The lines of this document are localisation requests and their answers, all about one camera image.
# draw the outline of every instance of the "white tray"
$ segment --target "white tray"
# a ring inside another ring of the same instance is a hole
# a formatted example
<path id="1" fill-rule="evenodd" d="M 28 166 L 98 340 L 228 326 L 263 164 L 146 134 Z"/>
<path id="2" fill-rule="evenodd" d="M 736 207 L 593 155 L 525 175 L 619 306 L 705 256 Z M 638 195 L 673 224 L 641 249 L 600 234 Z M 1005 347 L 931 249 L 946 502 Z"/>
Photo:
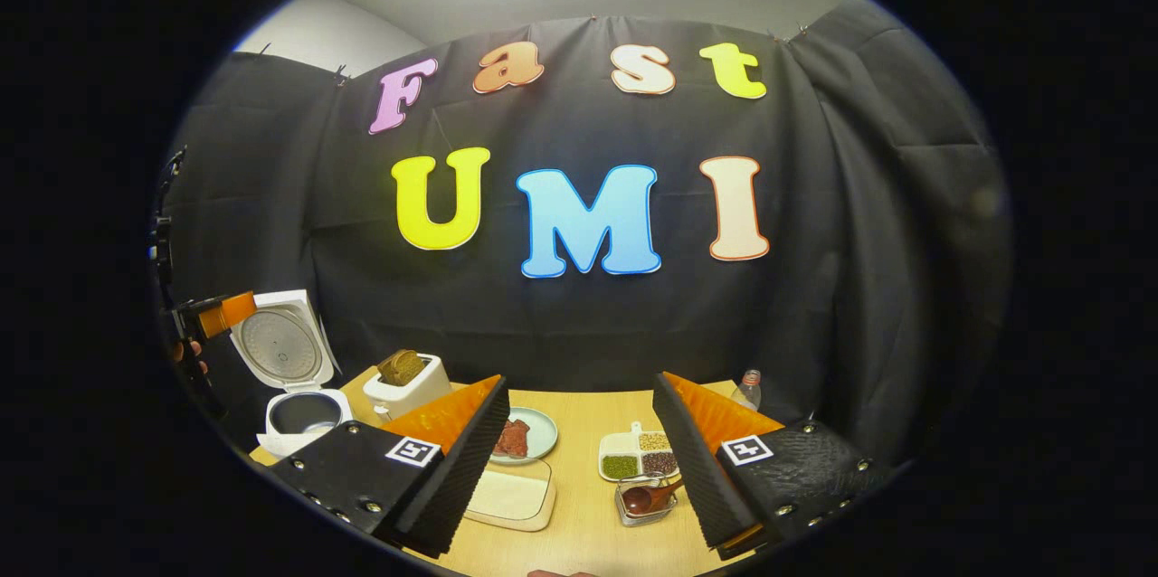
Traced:
<path id="1" fill-rule="evenodd" d="M 611 457 L 633 457 L 636 458 L 636 466 L 638 468 L 638 474 L 644 472 L 644 455 L 647 453 L 672 453 L 672 448 L 665 448 L 662 451 L 640 451 L 639 450 L 639 436 L 647 433 L 665 434 L 662 430 L 644 430 L 643 424 L 638 421 L 631 424 L 631 432 L 614 432 L 600 439 L 599 441 L 599 458 L 596 458 L 595 470 L 599 472 L 599 476 L 608 482 L 618 482 L 614 477 L 608 477 L 603 473 L 603 458 Z M 675 470 L 667 474 L 667 477 L 672 477 L 680 473 L 680 467 L 675 467 Z"/>

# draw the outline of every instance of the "plate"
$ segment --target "plate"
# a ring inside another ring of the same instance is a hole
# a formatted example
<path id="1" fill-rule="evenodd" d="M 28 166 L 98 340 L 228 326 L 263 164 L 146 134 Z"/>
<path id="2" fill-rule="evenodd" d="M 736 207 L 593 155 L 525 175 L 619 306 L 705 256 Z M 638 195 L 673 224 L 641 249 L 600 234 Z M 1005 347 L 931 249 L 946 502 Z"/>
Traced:
<path id="1" fill-rule="evenodd" d="M 516 418 L 521 418 L 523 423 L 530 426 L 530 430 L 527 431 L 527 457 L 500 458 L 491 455 L 492 462 L 508 465 L 526 463 L 545 455 L 555 447 L 555 441 L 559 438 L 559 429 L 555 426 L 551 417 L 530 408 L 511 408 L 511 416 L 507 419 L 514 421 Z"/>

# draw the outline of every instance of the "white wall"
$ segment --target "white wall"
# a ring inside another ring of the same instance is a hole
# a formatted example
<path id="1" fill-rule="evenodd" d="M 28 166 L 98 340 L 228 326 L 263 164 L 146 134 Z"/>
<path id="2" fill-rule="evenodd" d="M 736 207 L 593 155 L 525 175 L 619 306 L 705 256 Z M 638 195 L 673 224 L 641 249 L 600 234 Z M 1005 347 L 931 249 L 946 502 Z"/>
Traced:
<path id="1" fill-rule="evenodd" d="M 236 49 L 285 57 L 327 71 L 346 65 L 343 75 L 358 76 L 387 61 L 426 48 L 388 21 L 344 0 L 292 0 Z"/>

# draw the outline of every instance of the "hand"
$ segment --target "hand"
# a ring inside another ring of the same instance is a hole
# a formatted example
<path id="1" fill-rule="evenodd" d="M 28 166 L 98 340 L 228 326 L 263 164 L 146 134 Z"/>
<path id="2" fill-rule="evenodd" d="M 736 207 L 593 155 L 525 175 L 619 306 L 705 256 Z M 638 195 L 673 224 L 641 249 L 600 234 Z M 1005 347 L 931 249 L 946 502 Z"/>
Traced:
<path id="1" fill-rule="evenodd" d="M 567 577 L 566 575 L 559 575 L 558 572 L 551 572 L 549 570 L 532 570 L 527 574 L 527 577 Z M 572 572 L 571 577 L 595 577 L 591 572 Z"/>
<path id="2" fill-rule="evenodd" d="M 193 342 L 190 342 L 190 345 L 193 348 L 193 356 L 201 355 L 201 345 L 200 344 L 198 344 L 196 341 L 193 341 Z M 174 361 L 178 361 L 179 363 L 181 359 L 184 356 L 185 356 L 185 345 L 178 342 L 177 343 L 177 348 L 173 350 L 173 359 L 174 359 Z M 201 365 L 201 373 L 208 373 L 210 372 L 210 367 L 205 364 L 205 360 L 197 360 L 197 364 Z"/>

